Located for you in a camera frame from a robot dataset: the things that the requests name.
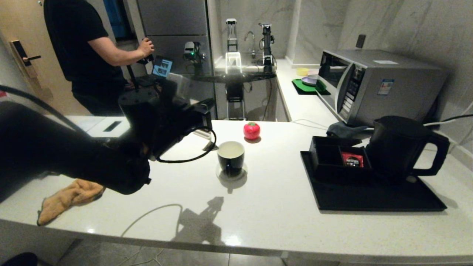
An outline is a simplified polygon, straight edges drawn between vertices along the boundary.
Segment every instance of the red packet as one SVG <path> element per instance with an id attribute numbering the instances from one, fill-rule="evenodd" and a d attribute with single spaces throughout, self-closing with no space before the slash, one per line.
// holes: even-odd
<path id="1" fill-rule="evenodd" d="M 343 164 L 351 167 L 363 167 L 363 155 L 342 151 Z"/>

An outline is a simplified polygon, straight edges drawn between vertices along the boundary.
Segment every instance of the white countertop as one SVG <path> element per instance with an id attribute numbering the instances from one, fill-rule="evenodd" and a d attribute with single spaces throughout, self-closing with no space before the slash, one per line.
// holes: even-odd
<path id="1" fill-rule="evenodd" d="M 245 146 L 247 180 L 231 194 L 216 176 L 215 152 L 185 164 L 151 162 L 150 185 L 132 195 L 106 190 L 99 200 L 69 209 L 46 227 L 79 238 L 273 256 L 288 251 L 345 262 L 473 260 L 472 173 L 450 155 L 436 177 L 423 178 L 448 206 L 443 212 L 320 212 L 299 151 L 306 151 L 311 136 L 325 135 L 325 130 L 260 122 L 261 141 L 247 143 L 243 125 L 213 121 L 217 144 L 236 140 Z M 191 158 L 206 143 L 191 134 L 163 159 Z M 427 165 L 432 156 L 426 151 L 420 164 Z M 64 176 L 31 181 L 0 204 L 0 219 L 36 226 L 42 199 L 71 181 Z M 206 210 L 215 197 L 223 198 L 217 213 Z M 142 215 L 167 204 L 186 210 L 177 237 L 177 206 L 155 210 L 127 230 Z"/>
<path id="2" fill-rule="evenodd" d="M 276 74 L 290 121 L 297 120 L 298 123 L 316 126 L 315 122 L 326 127 L 338 122 L 317 95 L 299 95 L 297 93 L 292 85 L 292 80 L 302 77 L 296 74 L 296 69 L 293 69 L 287 60 L 278 59 Z"/>

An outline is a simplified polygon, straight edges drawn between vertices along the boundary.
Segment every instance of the refrigerator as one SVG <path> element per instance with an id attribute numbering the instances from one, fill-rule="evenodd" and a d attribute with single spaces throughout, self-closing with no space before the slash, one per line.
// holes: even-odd
<path id="1" fill-rule="evenodd" d="M 200 52 L 206 56 L 203 72 L 213 75 L 206 0 L 138 0 L 137 4 L 145 36 L 154 44 L 154 55 L 171 58 L 172 73 L 194 73 L 192 64 L 184 59 L 184 45 L 199 42 Z M 199 101 L 215 99 L 215 86 L 193 81 L 185 96 Z M 217 117 L 216 108 L 212 116 Z"/>

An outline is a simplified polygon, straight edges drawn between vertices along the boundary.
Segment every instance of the black tray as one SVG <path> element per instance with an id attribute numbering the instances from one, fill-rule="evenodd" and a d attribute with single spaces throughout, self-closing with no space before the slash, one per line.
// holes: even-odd
<path id="1" fill-rule="evenodd" d="M 300 152 L 319 210 L 377 212 L 440 212 L 445 204 L 418 177 L 393 182 L 374 175 L 368 182 L 340 184 L 317 180 L 310 152 Z"/>

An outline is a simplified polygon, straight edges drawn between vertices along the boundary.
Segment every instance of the black electric kettle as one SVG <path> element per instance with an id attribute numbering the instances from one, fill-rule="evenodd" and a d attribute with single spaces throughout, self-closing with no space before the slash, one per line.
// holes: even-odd
<path id="1" fill-rule="evenodd" d="M 396 179 L 413 176 L 434 176 L 448 153 L 448 138 L 434 133 L 421 123 L 400 116 L 384 116 L 374 121 L 373 137 L 366 146 L 374 170 Z M 427 143 L 437 146 L 430 169 L 414 169 Z"/>

